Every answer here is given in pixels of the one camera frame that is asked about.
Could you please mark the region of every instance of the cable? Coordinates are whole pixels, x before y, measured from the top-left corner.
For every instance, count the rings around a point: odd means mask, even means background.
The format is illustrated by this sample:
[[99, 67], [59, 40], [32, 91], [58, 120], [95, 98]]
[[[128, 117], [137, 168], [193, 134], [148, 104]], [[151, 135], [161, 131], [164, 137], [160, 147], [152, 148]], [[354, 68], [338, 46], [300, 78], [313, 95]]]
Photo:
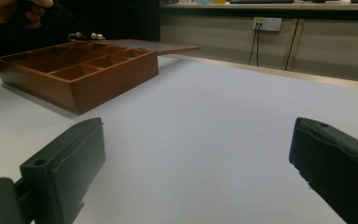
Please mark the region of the cable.
[[258, 29], [257, 29], [257, 54], [255, 55], [255, 61], [258, 67], [258, 45], [259, 45], [259, 37], [260, 37], [260, 29], [261, 29], [262, 24], [259, 23]]
[[250, 55], [250, 57], [249, 57], [249, 62], [248, 62], [248, 64], [251, 64], [252, 55], [253, 55], [253, 50], [254, 50], [254, 48], [255, 48], [255, 33], [257, 32], [257, 27], [258, 27], [258, 23], [255, 24], [254, 43], [252, 44], [252, 50], [251, 50], [251, 55]]

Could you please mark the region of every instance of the power outlet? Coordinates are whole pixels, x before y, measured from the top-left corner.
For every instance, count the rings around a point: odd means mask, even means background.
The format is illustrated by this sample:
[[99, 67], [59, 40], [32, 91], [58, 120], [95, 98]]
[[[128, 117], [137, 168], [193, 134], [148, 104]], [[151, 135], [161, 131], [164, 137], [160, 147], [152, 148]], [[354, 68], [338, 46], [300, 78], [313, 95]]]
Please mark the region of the power outlet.
[[266, 30], [267, 31], [280, 31], [282, 18], [267, 18]]
[[267, 18], [264, 17], [254, 17], [253, 29], [266, 30]]

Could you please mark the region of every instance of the white table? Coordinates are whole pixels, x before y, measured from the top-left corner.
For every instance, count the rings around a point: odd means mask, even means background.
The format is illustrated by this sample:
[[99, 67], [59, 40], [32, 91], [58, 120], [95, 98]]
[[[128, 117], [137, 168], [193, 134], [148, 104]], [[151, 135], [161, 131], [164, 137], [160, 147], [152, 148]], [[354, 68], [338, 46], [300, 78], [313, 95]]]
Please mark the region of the white table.
[[288, 155], [297, 117], [358, 138], [358, 89], [173, 58], [76, 116], [2, 84], [0, 176], [73, 124], [104, 123], [107, 163], [75, 224], [344, 223]]

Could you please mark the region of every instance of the wooden box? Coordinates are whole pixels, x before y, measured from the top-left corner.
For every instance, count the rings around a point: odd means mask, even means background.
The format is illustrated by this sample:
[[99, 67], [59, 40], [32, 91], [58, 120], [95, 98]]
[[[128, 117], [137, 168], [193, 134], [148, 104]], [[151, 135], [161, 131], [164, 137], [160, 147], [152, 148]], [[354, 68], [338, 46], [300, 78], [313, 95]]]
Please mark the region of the wooden box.
[[197, 48], [138, 40], [76, 41], [0, 57], [0, 78], [80, 115], [156, 76], [158, 55]]

